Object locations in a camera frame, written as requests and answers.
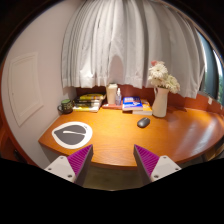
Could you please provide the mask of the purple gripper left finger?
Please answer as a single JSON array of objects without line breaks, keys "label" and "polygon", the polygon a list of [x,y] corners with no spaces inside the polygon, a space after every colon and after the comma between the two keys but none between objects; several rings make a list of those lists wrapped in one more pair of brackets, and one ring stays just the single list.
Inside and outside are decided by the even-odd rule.
[{"label": "purple gripper left finger", "polygon": [[93,145],[66,156],[59,156],[45,168],[56,176],[82,186],[93,156]]}]

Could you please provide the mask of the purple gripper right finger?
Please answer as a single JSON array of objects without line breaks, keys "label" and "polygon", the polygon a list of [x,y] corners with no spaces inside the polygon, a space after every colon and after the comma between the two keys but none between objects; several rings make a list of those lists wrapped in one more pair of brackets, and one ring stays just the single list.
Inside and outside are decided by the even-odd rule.
[{"label": "purple gripper right finger", "polygon": [[167,155],[157,156],[141,146],[134,145],[133,154],[144,185],[180,170],[180,167]]}]

